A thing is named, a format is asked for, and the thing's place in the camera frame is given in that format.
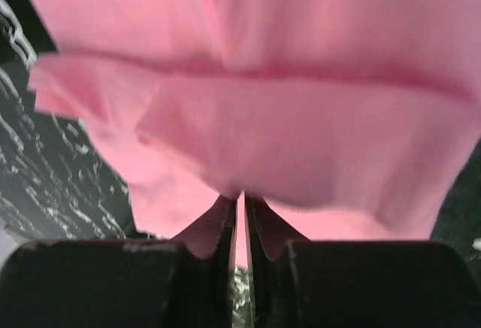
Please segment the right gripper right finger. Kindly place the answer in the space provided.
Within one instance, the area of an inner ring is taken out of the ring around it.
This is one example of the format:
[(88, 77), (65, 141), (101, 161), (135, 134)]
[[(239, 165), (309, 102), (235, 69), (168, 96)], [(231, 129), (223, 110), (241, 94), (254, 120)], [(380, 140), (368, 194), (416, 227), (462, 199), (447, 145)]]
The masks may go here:
[(435, 241), (311, 241), (246, 196), (254, 327), (478, 327), (480, 293)]

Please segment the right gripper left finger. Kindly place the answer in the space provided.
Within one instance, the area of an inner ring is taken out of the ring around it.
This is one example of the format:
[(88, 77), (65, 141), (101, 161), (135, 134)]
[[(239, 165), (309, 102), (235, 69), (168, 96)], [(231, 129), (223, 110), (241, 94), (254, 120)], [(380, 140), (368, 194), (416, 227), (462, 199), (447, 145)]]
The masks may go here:
[(40, 240), (1, 270), (3, 327), (229, 327), (237, 205), (170, 239)]

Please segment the pink t-shirt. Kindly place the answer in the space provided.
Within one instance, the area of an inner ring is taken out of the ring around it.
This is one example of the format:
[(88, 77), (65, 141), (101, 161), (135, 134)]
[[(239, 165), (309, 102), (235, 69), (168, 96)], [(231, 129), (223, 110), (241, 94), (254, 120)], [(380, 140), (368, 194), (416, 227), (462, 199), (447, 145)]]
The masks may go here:
[(165, 237), (250, 193), (309, 238), (427, 239), (480, 137), (480, 0), (33, 2), (36, 109)]

